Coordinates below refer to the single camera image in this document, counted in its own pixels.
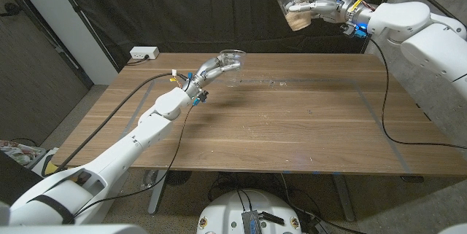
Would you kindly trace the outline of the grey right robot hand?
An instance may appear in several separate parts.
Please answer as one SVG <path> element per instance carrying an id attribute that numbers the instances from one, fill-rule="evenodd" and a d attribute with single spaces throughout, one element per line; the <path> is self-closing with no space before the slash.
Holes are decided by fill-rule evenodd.
<path id="1" fill-rule="evenodd" d="M 285 5 L 285 11 L 292 15 L 305 15 L 311 20 L 346 23 L 350 17 L 347 10 L 354 2 L 354 0 L 291 0 Z"/>

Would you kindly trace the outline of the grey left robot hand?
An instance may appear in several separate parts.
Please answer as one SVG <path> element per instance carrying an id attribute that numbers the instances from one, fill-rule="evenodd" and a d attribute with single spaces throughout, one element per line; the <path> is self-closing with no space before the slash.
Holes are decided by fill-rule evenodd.
<path id="1" fill-rule="evenodd" d="M 190 98 L 193 98 L 202 91 L 203 87 L 213 82 L 221 74 L 240 71 L 242 66 L 243 63 L 239 58 L 228 57 L 226 54 L 210 58 L 200 66 L 182 89 Z"/>

